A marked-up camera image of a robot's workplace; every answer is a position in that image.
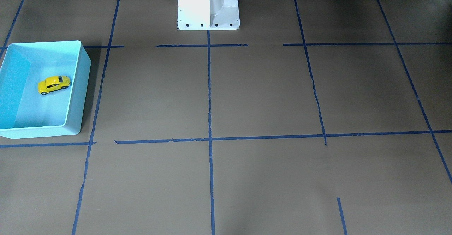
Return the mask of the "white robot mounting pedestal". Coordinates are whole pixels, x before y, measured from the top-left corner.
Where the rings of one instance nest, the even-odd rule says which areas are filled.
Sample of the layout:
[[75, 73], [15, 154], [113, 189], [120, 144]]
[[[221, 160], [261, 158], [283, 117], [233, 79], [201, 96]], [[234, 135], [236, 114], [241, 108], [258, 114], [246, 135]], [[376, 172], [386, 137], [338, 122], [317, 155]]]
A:
[[238, 0], [178, 0], [177, 28], [181, 31], [238, 30]]

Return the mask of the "yellow beetle toy car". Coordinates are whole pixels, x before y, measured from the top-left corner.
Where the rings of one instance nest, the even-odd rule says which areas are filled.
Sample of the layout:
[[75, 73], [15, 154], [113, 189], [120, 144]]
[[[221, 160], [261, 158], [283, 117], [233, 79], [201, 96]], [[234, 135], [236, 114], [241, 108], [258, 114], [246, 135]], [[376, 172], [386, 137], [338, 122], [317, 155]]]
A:
[[51, 76], [38, 83], [38, 92], [41, 95], [47, 95], [61, 89], [67, 89], [71, 85], [71, 79], [68, 76]]

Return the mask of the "turquoise plastic bin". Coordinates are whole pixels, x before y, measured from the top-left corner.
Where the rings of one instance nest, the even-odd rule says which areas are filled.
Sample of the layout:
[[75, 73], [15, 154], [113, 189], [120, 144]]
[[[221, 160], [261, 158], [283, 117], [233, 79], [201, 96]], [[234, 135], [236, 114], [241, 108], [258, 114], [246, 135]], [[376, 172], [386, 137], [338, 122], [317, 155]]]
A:
[[[10, 139], [77, 135], [81, 131], [91, 60], [81, 41], [8, 45], [0, 75], [0, 135]], [[48, 77], [66, 89], [43, 94]]]

